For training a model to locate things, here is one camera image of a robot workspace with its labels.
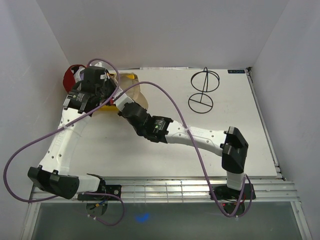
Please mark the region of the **beige baseball cap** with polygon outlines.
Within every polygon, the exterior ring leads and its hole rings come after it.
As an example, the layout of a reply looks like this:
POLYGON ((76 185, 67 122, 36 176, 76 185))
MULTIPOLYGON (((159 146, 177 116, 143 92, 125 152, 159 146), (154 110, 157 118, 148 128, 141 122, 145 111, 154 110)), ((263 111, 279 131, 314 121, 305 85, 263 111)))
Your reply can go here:
MULTIPOLYGON (((119 82, 119 88, 117 92, 124 92, 124 90, 128 89, 129 87, 139 83, 138 76, 135 73, 120 73, 120 82, 119 82)), ((129 97, 131 97, 137 104, 139 104, 144 109, 148 109, 149 104, 146 100, 145 96, 141 92, 140 85, 135 85, 128 89, 125 92, 129 97)))

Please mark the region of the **purple baseball cap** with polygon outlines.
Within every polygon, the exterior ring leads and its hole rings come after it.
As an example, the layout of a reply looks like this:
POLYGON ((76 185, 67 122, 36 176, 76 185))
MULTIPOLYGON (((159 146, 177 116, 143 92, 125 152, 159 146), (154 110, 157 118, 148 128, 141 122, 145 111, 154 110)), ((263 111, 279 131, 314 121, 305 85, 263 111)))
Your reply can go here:
POLYGON ((76 89, 79 87, 79 84, 81 81, 84 80, 84 70, 86 68, 83 67, 83 66, 76 66, 76 67, 73 67, 72 70, 73 70, 73 77, 74 77, 74 81, 75 81, 75 84, 73 85, 73 89, 76 89))

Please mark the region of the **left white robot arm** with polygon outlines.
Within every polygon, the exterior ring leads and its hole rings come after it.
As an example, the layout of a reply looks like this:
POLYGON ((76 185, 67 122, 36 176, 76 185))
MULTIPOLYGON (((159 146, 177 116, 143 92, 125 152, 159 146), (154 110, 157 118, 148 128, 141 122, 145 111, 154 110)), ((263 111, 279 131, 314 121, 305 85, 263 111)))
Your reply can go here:
POLYGON ((64 100, 60 132, 54 135, 38 167, 30 167, 27 176, 40 190, 68 200, 82 192, 100 200, 106 195, 101 179, 90 174, 70 175, 70 164, 92 110, 111 96, 116 84, 108 70, 101 66, 74 66, 72 69, 78 80, 64 100))

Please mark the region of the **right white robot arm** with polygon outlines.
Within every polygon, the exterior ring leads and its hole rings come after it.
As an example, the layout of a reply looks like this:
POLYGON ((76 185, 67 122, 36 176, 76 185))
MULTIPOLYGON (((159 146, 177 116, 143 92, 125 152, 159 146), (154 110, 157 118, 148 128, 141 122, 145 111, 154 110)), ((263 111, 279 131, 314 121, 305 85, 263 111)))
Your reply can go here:
POLYGON ((218 197, 237 199, 244 193, 244 168, 249 144, 238 128, 230 126, 228 130, 209 130, 187 127, 169 117, 150 115, 123 91, 116 93, 114 103, 118 114, 132 125, 138 136, 153 143, 197 147, 221 157, 226 185, 215 188, 214 193, 218 197))

